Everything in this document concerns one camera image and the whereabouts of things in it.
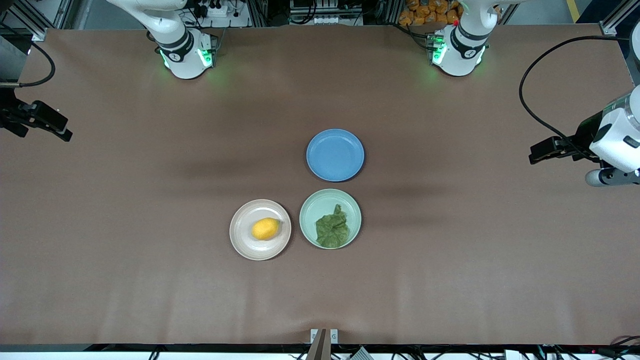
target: green led light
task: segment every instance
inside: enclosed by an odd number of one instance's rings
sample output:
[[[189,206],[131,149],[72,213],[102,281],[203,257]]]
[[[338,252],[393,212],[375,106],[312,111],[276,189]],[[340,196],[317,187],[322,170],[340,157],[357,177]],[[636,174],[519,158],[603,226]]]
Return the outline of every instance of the green led light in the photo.
[[[476,65],[478,65],[480,61],[482,61],[482,54],[484,54],[485,49],[486,49],[486,46],[482,46],[482,50],[480,50],[480,54],[478,55],[478,60],[476,61]]]
[[[440,64],[446,52],[447,44],[442,44],[442,46],[440,46],[440,48],[433,53],[433,63]]]
[[[162,52],[162,50],[160,50],[160,55],[162,55],[162,59],[164,60],[164,66],[169,69],[169,63],[166,61],[166,56],[164,55],[164,53]]]
[[[210,67],[213,64],[211,60],[211,54],[207,50],[198,49],[198,55],[200,55],[200,59],[202,60],[202,65],[205,67]]]

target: wire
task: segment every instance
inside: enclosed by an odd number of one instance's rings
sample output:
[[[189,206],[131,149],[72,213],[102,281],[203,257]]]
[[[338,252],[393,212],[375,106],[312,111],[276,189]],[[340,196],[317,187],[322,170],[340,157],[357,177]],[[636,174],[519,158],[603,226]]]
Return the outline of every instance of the wire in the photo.
[[[216,51],[220,50],[220,48],[222,47],[222,40],[225,38],[226,33],[227,33],[227,28],[224,28],[222,30],[222,35],[220,35],[220,38],[218,39],[218,45],[216,46]]]
[[[440,356],[443,356],[444,354],[446,354],[446,353],[448,353],[448,352],[451,352],[451,351],[452,351],[452,350],[447,350],[447,351],[445,351],[445,352],[441,352],[441,353],[439,353],[438,355],[434,356],[434,357],[433,357],[433,359],[431,359],[431,360],[438,360],[438,358],[439,358]]]
[[[392,22],[388,23],[387,25],[391,25],[391,26],[393,26],[394,28],[396,28],[396,29],[398,29],[398,30],[402,31],[403,33],[405,33],[405,34],[407,34],[407,35],[409,35],[409,36],[411,36],[411,34],[413,34],[413,35],[414,35],[414,37],[417,37],[417,38],[427,38],[427,35],[423,35],[423,34],[415,34],[415,33],[413,33],[412,31],[407,30],[407,29],[403,28],[402,26],[400,26],[400,25],[398,25],[398,24],[394,24],[394,23],[392,23]]]
[[[271,24],[269,23],[269,19],[266,17],[266,15],[264,15],[264,12],[262,12],[262,9],[260,8],[260,3],[256,1],[254,2],[254,6],[256,9],[258,9],[258,13],[262,17],[262,20],[264,20],[264,23],[267,24],[267,26],[271,26]]]
[[[409,31],[409,36],[411,36],[411,39],[413,39],[413,41],[421,48],[425,49],[425,50],[435,50],[436,47],[432,47],[432,46],[427,46],[424,45],[422,43],[420,43],[417,39],[417,37],[413,34],[413,32],[411,31],[411,28],[409,28],[409,25],[406,26],[406,29]]]
[[[573,360],[580,360],[576,355],[573,354],[573,352],[564,350],[563,348],[560,347],[560,345],[555,345],[560,351],[566,352]]]
[[[560,136],[562,138],[562,140],[564,140],[567,144],[569,144],[571,147],[573,147],[573,150],[575,150],[578,154],[580,154],[581,156],[583,156],[584,158],[586,158],[588,160],[591,160],[591,161],[597,163],[598,162],[597,158],[594,158],[594,157],[590,156],[589,154],[586,154],[581,149],[578,149],[578,147],[571,140],[569,140],[569,138],[565,134],[563,134],[560,130],[554,128],[553,126],[551,126],[550,124],[546,123],[544,120],[539,118],[539,116],[537,116],[531,110],[531,108],[527,105],[527,102],[524,100],[524,96],[522,95],[522,88],[524,87],[524,81],[527,79],[527,76],[529,75],[531,69],[533,69],[534,66],[536,66],[536,64],[540,62],[540,60],[542,60],[546,55],[549,55],[554,50],[556,50],[556,49],[558,49],[558,48],[560,48],[562,46],[565,46],[566,44],[570,44],[572,42],[581,41],[581,40],[615,40],[615,41],[622,41],[622,40],[629,40],[629,39],[627,39],[627,38],[618,38],[618,37],[586,36],[586,37],[571,38],[569,40],[565,40],[565,41],[561,42],[560,44],[557,44],[556,46],[552,47],[551,49],[545,51],[542,55],[540,55],[537,59],[535,59],[535,61],[533,61],[531,63],[531,65],[529,65],[527,70],[524,72],[524,75],[522,75],[522,80],[520,80],[520,86],[518,87],[518,95],[520,96],[520,103],[522,103],[522,106],[524,107],[524,110],[527,110],[527,113],[529,113],[529,115],[531,115],[531,117],[535,121],[539,122],[542,126],[546,127],[547,129],[553,131],[557,136]]]
[[[51,58],[51,56],[49,56],[49,54],[47,54],[46,51],[42,50],[42,48],[40,46],[38,46],[38,44],[34,43],[31,38],[29,38],[27,36],[24,36],[24,35],[21,35],[18,31],[15,31],[11,26],[5,25],[2,22],[0,22],[0,26],[2,26],[3,28],[11,31],[12,33],[16,34],[19,37],[24,37],[24,38],[28,39],[29,43],[31,43],[31,46],[33,46],[36,49],[38,49],[38,51],[40,51],[40,53],[42,53],[42,55],[44,55],[44,57],[47,58],[47,61],[49,62],[49,65],[51,66],[51,69],[49,70],[49,74],[46,75],[41,80],[34,81],[32,83],[15,83],[15,85],[17,87],[19,87],[19,88],[27,88],[27,87],[31,87],[31,86],[42,85],[42,84],[46,83],[47,81],[51,80],[51,78],[53,78],[53,75],[56,73],[56,64],[53,63],[53,59]]]
[[[394,358],[396,357],[396,355],[399,355],[400,357],[402,357],[404,360],[409,360],[406,358],[406,356],[400,354],[399,352],[394,352],[393,355],[391,355],[391,360],[394,360]]]
[[[362,16],[362,10],[360,10],[360,13],[358,14],[358,17],[356,18],[356,21],[353,22],[353,26],[356,26],[356,24],[358,23],[358,19]]]
[[[309,352],[309,350],[305,350],[305,351],[303,351],[300,355],[298,355],[298,358],[297,358],[296,360],[300,360],[300,359],[302,359],[302,357],[303,357],[307,352]]]
[[[638,336],[638,335],[636,335],[636,336],[627,336],[627,338],[625,338],[624,340],[618,341],[617,343],[613,343],[613,344],[611,344],[611,346],[622,345],[624,343],[628,343],[629,341],[636,340],[636,339],[640,339],[640,336]]]
[[[292,20],[291,19],[291,13],[289,13],[289,21],[294,23],[294,24],[297,24],[297,25],[304,25],[304,24],[308,23],[309,21],[313,20],[314,16],[316,16],[316,10],[317,10],[317,2],[316,2],[316,0],[312,0],[312,3],[309,4],[309,12],[302,19],[302,21],[298,22],[298,21]]]
[[[168,349],[164,345],[156,345],[149,355],[149,360],[157,360],[160,357],[160,351],[168,351]]]
[[[189,12],[191,13],[191,16],[193,16],[193,18],[196,20],[196,25],[198,26],[197,29],[198,30],[202,30],[202,25],[200,25],[200,21],[198,20],[198,18],[196,17],[196,14],[193,12],[193,10],[191,8],[187,8],[189,10]]]

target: plate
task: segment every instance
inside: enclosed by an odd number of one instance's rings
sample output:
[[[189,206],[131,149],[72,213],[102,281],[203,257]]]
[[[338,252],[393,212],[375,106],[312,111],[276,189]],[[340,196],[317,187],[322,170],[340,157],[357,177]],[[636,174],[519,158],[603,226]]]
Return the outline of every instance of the plate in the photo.
[[[360,232],[362,225],[362,214],[360,206],[348,193],[338,189],[324,189],[313,193],[300,210],[300,229],[307,240],[322,249],[339,249],[341,247],[323,247],[317,242],[316,221],[321,217],[333,214],[336,205],[340,205],[347,214],[347,226],[349,227],[349,238],[341,246],[349,245]]]
[[[329,129],[315,135],[307,147],[307,164],[322,180],[345,181],[364,164],[364,147],[349,131]]]
[[[274,218],[280,221],[280,228],[270,240],[257,240],[251,235],[256,221]],[[278,255],[291,237],[291,219],[287,211],[277,202],[259,199],[247,202],[236,211],[229,226],[231,245],[238,254],[249,260],[267,260]]]

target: light green plate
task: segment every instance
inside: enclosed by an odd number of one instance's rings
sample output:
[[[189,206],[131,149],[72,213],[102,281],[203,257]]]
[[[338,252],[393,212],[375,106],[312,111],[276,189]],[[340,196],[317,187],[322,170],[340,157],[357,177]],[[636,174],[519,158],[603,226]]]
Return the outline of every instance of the light green plate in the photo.
[[[333,214],[336,205],[340,205],[347,214],[347,226],[349,227],[349,238],[344,243],[349,245],[360,231],[362,225],[362,214],[360,206],[348,193],[338,189],[324,189],[313,193],[300,210],[300,229],[307,240],[322,249],[339,249],[341,247],[323,247],[317,242],[316,221],[321,217]]]

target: blue plate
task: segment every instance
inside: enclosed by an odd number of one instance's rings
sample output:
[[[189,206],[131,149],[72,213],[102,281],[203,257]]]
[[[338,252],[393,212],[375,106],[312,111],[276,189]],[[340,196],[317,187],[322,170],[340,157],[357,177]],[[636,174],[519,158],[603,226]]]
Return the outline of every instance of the blue plate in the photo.
[[[307,147],[307,164],[313,173],[327,181],[345,181],[360,171],[364,147],[352,133],[329,129],[315,135]]]

